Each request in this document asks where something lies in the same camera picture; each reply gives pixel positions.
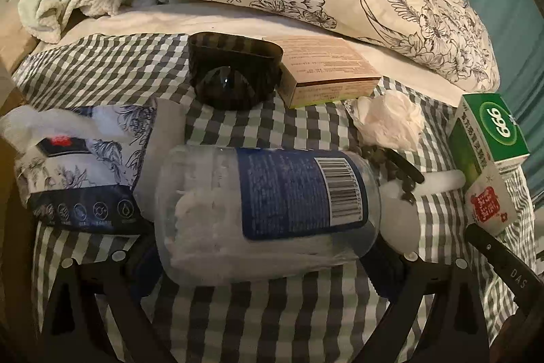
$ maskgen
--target packaging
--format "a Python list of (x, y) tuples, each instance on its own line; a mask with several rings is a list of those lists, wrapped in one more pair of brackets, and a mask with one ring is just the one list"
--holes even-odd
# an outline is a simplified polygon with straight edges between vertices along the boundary
[(21, 200), (37, 219), (118, 235), (150, 230), (156, 178), (184, 128), (184, 108), (165, 99), (41, 112), (27, 105), (0, 119), (19, 153)]
[(381, 76), (344, 39), (267, 36), (284, 50), (277, 88), (288, 108), (370, 96)]
[(529, 156), (521, 129), (499, 94), (464, 95), (450, 125), (448, 144), (466, 177), (467, 213), (493, 235), (517, 218), (502, 175)]

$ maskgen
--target teal curtain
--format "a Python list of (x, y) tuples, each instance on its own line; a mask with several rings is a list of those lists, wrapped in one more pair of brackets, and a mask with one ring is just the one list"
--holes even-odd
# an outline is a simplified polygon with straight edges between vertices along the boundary
[(505, 102), (525, 135), (533, 202), (544, 204), (544, 19), (533, 0), (468, 0), (488, 29)]

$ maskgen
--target brown stripe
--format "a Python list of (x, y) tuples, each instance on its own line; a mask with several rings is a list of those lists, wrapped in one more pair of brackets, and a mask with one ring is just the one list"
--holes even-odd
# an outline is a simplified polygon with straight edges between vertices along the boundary
[(369, 84), (376, 84), (380, 81), (380, 78), (354, 78), (354, 79), (331, 79), (331, 80), (315, 80), (313, 82), (298, 82), (296, 87), (301, 86), (314, 86), (314, 85), (330, 85), (330, 84), (344, 84), (346, 82), (368, 82)]
[(89, 237), (89, 244), (85, 250), (85, 254), (81, 260), (81, 263), (93, 263), (96, 262), (96, 257), (100, 251), (100, 243), (102, 243), (103, 235), (101, 234), (91, 234)]

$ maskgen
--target white tube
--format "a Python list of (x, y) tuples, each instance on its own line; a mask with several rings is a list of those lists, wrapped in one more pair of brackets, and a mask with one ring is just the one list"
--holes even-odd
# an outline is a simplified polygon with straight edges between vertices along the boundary
[(425, 182), (417, 184), (412, 193), (415, 196), (440, 194), (454, 189), (460, 189), (466, 182), (464, 174), (460, 170), (425, 172)]
[[(412, 191), (414, 196), (426, 196), (429, 194), (440, 194), (454, 189), (460, 189), (464, 186), (464, 174), (460, 170), (424, 172), (425, 182), (415, 184)], [(384, 183), (380, 186), (380, 195), (390, 198), (401, 198), (404, 193), (403, 184), (398, 179)]]
[(417, 251), (421, 238), (420, 218), (414, 205), (398, 198), (381, 197), (380, 233), (399, 254)]

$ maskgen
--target blue bottle label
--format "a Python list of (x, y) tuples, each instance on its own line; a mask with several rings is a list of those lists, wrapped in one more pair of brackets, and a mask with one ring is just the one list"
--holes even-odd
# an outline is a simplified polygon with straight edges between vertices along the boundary
[(363, 226), (363, 178), (340, 151), (236, 148), (242, 228), (249, 240), (273, 240)]

